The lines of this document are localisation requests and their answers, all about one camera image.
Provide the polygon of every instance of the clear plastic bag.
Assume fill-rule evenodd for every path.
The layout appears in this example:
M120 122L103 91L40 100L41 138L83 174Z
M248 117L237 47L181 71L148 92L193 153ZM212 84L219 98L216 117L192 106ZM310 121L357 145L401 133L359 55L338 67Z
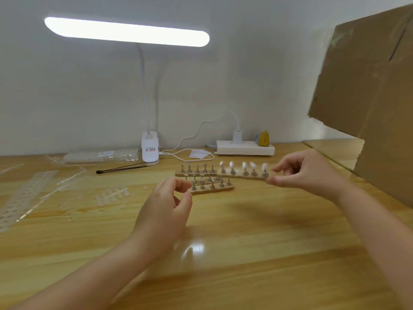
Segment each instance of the clear plastic bag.
M79 162L135 162L139 161L138 148L116 149L108 151L69 152L63 157L65 165Z

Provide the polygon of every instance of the hand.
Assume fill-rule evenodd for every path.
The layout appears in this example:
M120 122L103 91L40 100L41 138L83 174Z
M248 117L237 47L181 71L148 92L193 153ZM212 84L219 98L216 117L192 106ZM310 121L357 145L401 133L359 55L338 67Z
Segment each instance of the hand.
M343 191L352 187L315 149L286 155L272 170L284 171L284 176L268 177L268 184L301 188L334 203Z
M191 183L176 177L160 182L149 195L136 219L132 238L143 246L148 262L168 250L182 234L192 207ZM174 192L184 192L181 200Z

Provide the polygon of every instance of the white power strip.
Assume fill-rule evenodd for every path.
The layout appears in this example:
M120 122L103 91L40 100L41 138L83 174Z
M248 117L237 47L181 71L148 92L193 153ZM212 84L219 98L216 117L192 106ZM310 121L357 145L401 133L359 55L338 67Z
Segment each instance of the white power strip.
M274 155L273 145L261 147L255 141L234 143L231 140L216 141L216 155Z

